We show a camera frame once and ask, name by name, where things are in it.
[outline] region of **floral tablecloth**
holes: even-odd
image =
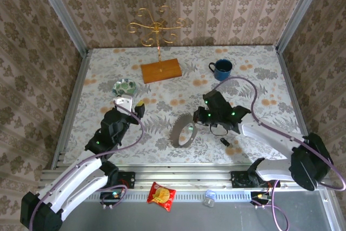
[[[115,153],[113,163],[249,163],[259,157],[284,158],[265,143],[250,137],[229,133],[231,145],[226,148],[220,137],[208,127],[198,126],[198,133],[189,148],[174,148],[169,131],[178,115],[191,113],[204,105],[202,95],[218,81],[208,68],[210,62],[226,58],[233,64],[232,76],[253,81],[258,88],[255,113],[279,127],[300,132],[281,67],[272,46],[243,47],[172,47],[162,48],[163,60],[177,58],[182,77],[144,84],[141,64],[157,61],[157,48],[94,49],[78,104],[65,163],[71,163],[100,127],[104,113],[112,108],[112,87],[120,78],[137,84],[135,104],[145,103],[142,122],[146,133],[140,143],[129,150]],[[250,108],[254,96],[251,86],[232,80],[219,88],[231,105]],[[123,146],[140,136],[139,126],[132,125],[123,139]]]

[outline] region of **snack bag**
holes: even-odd
[[[174,189],[162,187],[161,185],[154,182],[151,186],[147,203],[154,202],[165,208],[169,212],[171,210],[175,193],[176,191]]]

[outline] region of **wooden base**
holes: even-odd
[[[144,83],[167,80],[182,76],[177,59],[161,62],[162,71],[158,62],[141,65]]]

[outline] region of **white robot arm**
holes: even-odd
[[[119,176],[134,176],[135,173],[132,172],[119,172],[108,161],[110,155],[96,156],[117,150],[129,125],[138,124],[127,112],[132,111],[132,96],[119,96],[114,98],[114,103],[117,106],[104,115],[101,128],[96,131],[77,160],[36,195],[28,192],[23,197],[21,223],[27,228],[34,213],[33,231],[58,231],[68,215],[92,193],[118,184],[118,180],[122,178]],[[138,104],[135,108],[139,119],[143,117],[144,111],[144,104]]]
[[[303,136],[285,131],[273,124],[258,120],[247,108],[232,106],[216,90],[203,95],[208,110],[199,107],[194,113],[194,122],[209,127],[222,125],[227,131],[252,137],[272,146],[283,154],[285,160],[257,159],[248,169],[248,178],[253,187],[271,180],[295,181],[307,190],[315,190],[326,176],[329,166],[314,153],[300,144],[321,154],[331,164],[332,160],[322,139],[316,134]]]

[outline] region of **gold jewelry holder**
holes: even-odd
[[[163,5],[159,7],[158,11],[161,13],[165,13],[165,10],[168,9],[170,11],[170,7],[167,5]],[[177,39],[177,35],[170,33],[169,39],[166,39],[162,36],[161,32],[164,30],[172,30],[179,29],[185,27],[186,21],[182,18],[178,18],[176,23],[180,26],[177,27],[164,27],[164,25],[158,21],[154,22],[150,11],[147,8],[140,8],[138,10],[138,16],[144,16],[145,12],[147,12],[150,16],[152,24],[150,26],[138,24],[138,23],[129,23],[127,25],[127,30],[130,33],[136,33],[137,27],[148,28],[151,30],[150,33],[141,37],[142,45],[146,47],[151,47],[154,44],[157,45],[157,53],[158,53],[158,62],[141,65],[143,80],[144,83],[151,83],[156,81],[167,80],[169,78],[176,78],[182,76],[182,71],[180,69],[179,63],[177,59],[171,59],[167,61],[161,61],[161,51],[160,51],[160,38],[165,43],[173,43]]]

